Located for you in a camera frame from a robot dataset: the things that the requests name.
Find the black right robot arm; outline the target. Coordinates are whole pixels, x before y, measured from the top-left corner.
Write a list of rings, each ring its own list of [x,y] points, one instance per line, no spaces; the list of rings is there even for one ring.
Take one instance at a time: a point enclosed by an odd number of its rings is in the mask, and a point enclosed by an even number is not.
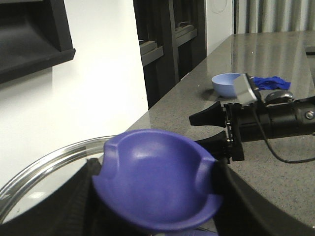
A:
[[[193,126],[224,130],[199,141],[218,161],[214,217],[221,236],[312,236],[315,233],[315,99],[216,102],[191,115]]]

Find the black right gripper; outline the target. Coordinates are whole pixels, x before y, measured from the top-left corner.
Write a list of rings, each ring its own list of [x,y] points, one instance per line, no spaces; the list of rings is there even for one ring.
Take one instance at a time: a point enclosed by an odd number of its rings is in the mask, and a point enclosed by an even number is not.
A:
[[[258,128],[254,111],[253,105],[243,107],[240,103],[227,103],[222,107],[217,101],[209,108],[189,116],[189,121],[192,126],[226,127],[230,144],[225,131],[195,142],[218,161],[226,160],[230,164],[230,157],[233,161],[243,161],[242,142],[248,142],[251,139],[250,131]]]

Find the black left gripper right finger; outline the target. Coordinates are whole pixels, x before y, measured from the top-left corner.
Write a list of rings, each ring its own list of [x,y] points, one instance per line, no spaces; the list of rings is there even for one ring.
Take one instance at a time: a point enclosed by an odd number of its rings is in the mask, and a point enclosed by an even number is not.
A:
[[[313,236],[310,226],[277,208],[240,178],[225,161],[211,171],[215,193],[223,203],[214,216],[220,236]]]

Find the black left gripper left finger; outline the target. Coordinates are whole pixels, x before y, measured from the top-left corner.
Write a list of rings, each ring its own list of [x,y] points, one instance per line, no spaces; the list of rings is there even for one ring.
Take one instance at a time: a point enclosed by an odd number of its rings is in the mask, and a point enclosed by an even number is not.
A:
[[[99,236],[95,225],[92,176],[100,171],[97,159],[83,167],[52,195],[0,226],[2,236]]]

